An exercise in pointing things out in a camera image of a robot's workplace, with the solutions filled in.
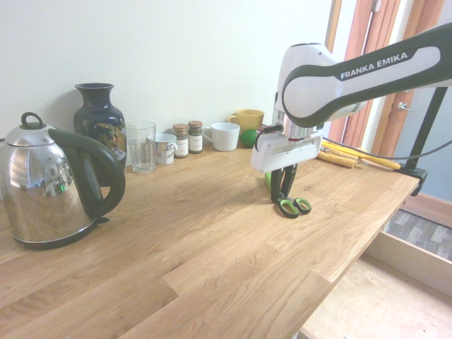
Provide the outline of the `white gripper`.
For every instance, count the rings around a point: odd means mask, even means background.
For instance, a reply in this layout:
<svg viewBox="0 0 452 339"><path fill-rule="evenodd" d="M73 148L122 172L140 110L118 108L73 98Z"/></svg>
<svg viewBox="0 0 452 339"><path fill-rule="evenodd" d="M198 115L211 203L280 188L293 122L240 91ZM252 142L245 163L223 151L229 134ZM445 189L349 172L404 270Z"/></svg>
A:
<svg viewBox="0 0 452 339"><path fill-rule="evenodd" d="M271 200L278 203L284 196L289 196L297 173L296 164L318 155L322 135L313 132L301 141L290 141L281 133L268 133L259 136L257 141L258 150L252 150L251 167L263 174L271 172Z"/></svg>

